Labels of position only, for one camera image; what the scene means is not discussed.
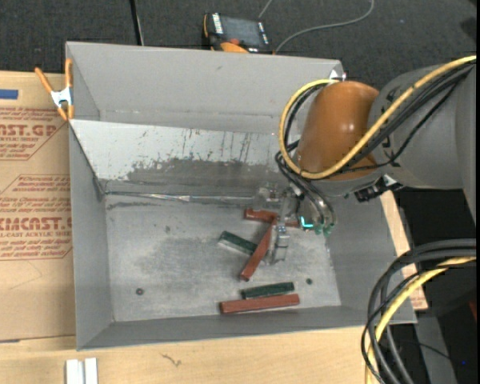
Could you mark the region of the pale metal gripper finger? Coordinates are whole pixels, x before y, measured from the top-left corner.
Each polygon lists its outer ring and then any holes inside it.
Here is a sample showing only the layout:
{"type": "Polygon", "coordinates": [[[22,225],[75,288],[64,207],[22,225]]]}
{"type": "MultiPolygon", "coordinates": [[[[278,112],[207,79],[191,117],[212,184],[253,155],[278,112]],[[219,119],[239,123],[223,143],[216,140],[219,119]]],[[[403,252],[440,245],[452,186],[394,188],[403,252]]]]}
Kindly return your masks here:
{"type": "Polygon", "coordinates": [[[290,235],[285,225],[274,225],[270,240],[270,263],[275,264],[286,259],[290,244],[290,235]]]}
{"type": "Polygon", "coordinates": [[[282,193],[277,188],[260,187],[258,189],[258,200],[261,204],[278,204],[282,200],[282,193]]]}

